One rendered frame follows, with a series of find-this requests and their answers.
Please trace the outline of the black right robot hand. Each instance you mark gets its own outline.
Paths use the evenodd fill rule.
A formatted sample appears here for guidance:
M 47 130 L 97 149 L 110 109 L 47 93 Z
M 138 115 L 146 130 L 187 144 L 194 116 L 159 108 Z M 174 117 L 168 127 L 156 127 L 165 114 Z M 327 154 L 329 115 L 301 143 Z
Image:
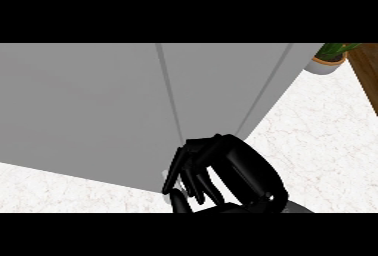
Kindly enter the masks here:
M 197 214 L 280 213 L 287 191 L 271 165 L 231 134 L 187 139 L 171 160 L 162 194 L 174 213 L 193 213 L 187 197 L 215 206 Z

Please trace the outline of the grey cabinet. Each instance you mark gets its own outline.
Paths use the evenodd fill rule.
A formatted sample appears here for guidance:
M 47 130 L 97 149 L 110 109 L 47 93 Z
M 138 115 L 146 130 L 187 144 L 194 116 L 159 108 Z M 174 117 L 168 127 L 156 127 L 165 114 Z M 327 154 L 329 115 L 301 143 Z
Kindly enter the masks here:
M 317 43 L 154 45 L 178 138 L 246 138 L 306 66 Z

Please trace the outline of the grey cabinet door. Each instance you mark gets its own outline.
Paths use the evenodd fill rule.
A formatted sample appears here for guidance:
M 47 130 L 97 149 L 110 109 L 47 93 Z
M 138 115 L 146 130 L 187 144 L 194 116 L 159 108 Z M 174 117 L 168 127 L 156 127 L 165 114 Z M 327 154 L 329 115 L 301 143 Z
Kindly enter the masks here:
M 151 44 L 0 44 L 0 162 L 157 192 L 180 146 Z

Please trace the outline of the green plant in white pot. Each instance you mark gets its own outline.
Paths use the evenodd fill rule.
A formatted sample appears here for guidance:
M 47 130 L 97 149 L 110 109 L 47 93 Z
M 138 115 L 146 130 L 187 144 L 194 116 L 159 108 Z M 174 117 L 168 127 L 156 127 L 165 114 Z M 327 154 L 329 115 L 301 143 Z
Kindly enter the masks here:
M 348 52 L 358 46 L 360 43 L 324 43 L 304 70 L 315 75 L 330 74 L 345 62 Z

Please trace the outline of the brown wooden furniture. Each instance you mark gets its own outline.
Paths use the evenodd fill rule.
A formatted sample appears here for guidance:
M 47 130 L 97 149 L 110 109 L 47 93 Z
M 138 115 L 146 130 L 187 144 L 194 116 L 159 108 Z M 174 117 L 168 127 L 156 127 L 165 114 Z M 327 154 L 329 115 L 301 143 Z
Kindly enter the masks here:
M 361 43 L 348 52 L 346 59 L 378 116 L 378 43 Z

